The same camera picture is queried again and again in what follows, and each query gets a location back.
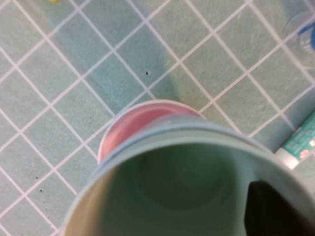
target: green and white tube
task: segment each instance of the green and white tube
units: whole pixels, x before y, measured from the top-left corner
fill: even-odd
[[[315,148],[315,112],[276,152],[276,156],[290,169],[294,169]]]

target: pink cup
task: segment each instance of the pink cup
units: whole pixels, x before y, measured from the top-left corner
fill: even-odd
[[[166,115],[202,116],[193,108],[171,100],[151,100],[129,108],[114,120],[98,149],[98,163],[141,128]]]

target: floor tile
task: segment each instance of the floor tile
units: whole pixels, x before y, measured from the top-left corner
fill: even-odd
[[[52,174],[29,193],[29,197],[56,227],[60,227],[75,196]]]
[[[82,83],[74,87],[55,107],[84,140],[111,119],[108,111]]]
[[[276,152],[293,134],[293,130],[282,117],[277,117],[266,127],[260,130],[253,138]]]
[[[20,59],[41,38],[35,27],[14,3],[11,2],[2,9],[0,12],[0,45],[14,61]]]
[[[101,131],[95,138],[93,138],[89,143],[89,147],[92,149],[92,151],[97,155],[98,154],[98,148],[100,145],[100,142],[102,141],[102,138],[104,136],[105,130]]]
[[[18,197],[20,197],[21,194],[1,172],[0,172],[0,189],[1,189],[0,212],[3,212]]]
[[[84,3],[86,0],[73,0],[78,6]]]
[[[293,125],[298,128],[313,112],[315,112],[315,88],[310,90],[289,107],[289,109],[286,110],[285,115]]]
[[[115,55],[99,65],[86,80],[114,113],[143,91]]]
[[[175,100],[196,110],[200,110],[209,102],[209,99],[180,66],[156,84],[151,92],[157,99]]]
[[[73,17],[54,34],[52,41],[81,74],[109,51],[80,15]]]
[[[96,159],[84,147],[59,168],[59,173],[80,192],[96,167]]]
[[[17,72],[13,72],[0,84],[0,107],[20,128],[45,106],[38,94]]]
[[[294,21],[294,17],[299,13],[309,11],[303,1],[255,0],[254,4],[266,17],[267,21],[277,31],[281,38],[287,37],[291,32],[297,29],[299,25],[303,24],[303,21],[300,18],[299,24],[294,25],[294,29],[291,29],[289,27],[292,23],[290,20]]]
[[[219,35],[248,69],[276,46],[267,29],[248,7],[227,23]]]
[[[165,1],[166,0],[133,0],[133,3],[141,11],[141,13],[147,17]]]
[[[64,18],[74,11],[69,1],[51,4],[42,0],[18,0],[36,24],[45,32],[51,32]]]
[[[304,46],[303,41],[299,37],[292,37],[287,41],[286,45],[293,52],[297,61],[307,70],[313,77],[315,77],[315,53],[308,47]]]
[[[210,122],[215,122],[224,127],[231,128],[229,123],[226,121],[226,119],[222,116],[222,114],[217,110],[217,108],[214,105],[208,107],[206,110],[202,112],[202,114]]]
[[[213,97],[243,74],[213,37],[193,52],[184,64]]]
[[[6,233],[0,229],[0,236],[6,236]]]
[[[14,134],[16,134],[16,130],[2,115],[0,115],[0,134],[0,147],[5,144]]]
[[[25,134],[53,165],[80,145],[79,140],[51,110],[32,124]]]
[[[252,75],[280,108],[310,86],[282,49],[273,53]]]
[[[248,78],[244,78],[226,92],[218,99],[217,104],[245,134],[252,133],[276,114]]]
[[[184,0],[170,2],[151,23],[179,57],[184,56],[209,34]]]
[[[153,100],[147,93],[145,93],[144,95],[142,95],[139,100],[137,100],[134,104],[134,105],[137,105],[141,102],[146,102],[146,101],[150,101],[150,100]]]
[[[22,137],[18,137],[0,153],[0,166],[24,191],[50,171]]]
[[[0,53],[0,78],[12,67],[11,63]]]
[[[142,22],[126,0],[91,0],[83,12],[112,46]]]
[[[47,43],[37,49],[20,68],[49,101],[76,80],[73,71]]]
[[[54,232],[26,200],[21,200],[18,205],[4,215],[0,219],[0,223],[11,235],[50,235]]]
[[[133,35],[118,52],[147,86],[175,63],[173,57],[146,26]]]
[[[239,8],[244,1],[222,1],[222,0],[190,0],[192,4],[198,9],[202,16],[213,27],[217,27],[222,21],[229,17],[237,8]]]

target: pink cup rim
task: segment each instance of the pink cup rim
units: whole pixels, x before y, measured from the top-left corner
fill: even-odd
[[[139,108],[139,107],[143,107],[143,106],[147,106],[147,105],[151,105],[151,104],[157,104],[157,103],[165,103],[165,104],[173,104],[173,105],[177,105],[177,106],[181,106],[183,108],[186,108],[186,109],[189,109],[193,112],[196,112],[198,113],[201,117],[204,118],[204,116],[199,113],[197,110],[195,110],[194,108],[186,105],[186,104],[183,104],[183,103],[180,103],[180,102],[177,102],[177,101],[173,101],[173,100],[167,100],[167,99],[155,99],[155,100],[149,100],[149,101],[145,101],[145,102],[141,102],[141,103],[138,103],[124,111],[121,111],[120,113],[117,114],[117,116],[113,119],[113,121],[111,122],[111,124],[108,126],[108,128],[106,129],[103,137],[102,137],[102,140],[99,144],[99,147],[98,147],[98,152],[97,152],[97,161],[100,162],[100,160],[102,159],[101,158],[101,153],[102,153],[102,147],[103,147],[103,144],[106,140],[106,137],[108,136],[108,133],[111,131],[111,129],[113,128],[113,126],[115,125],[115,123],[117,121],[119,121],[122,117],[128,115],[128,113],[134,111],[135,109]]]

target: blue object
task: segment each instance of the blue object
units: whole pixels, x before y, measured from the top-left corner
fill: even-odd
[[[315,50],[315,22],[303,27],[298,33],[297,35],[302,35],[304,34],[305,32],[309,31],[309,30],[312,30],[312,33],[311,33],[311,47],[313,50]]]

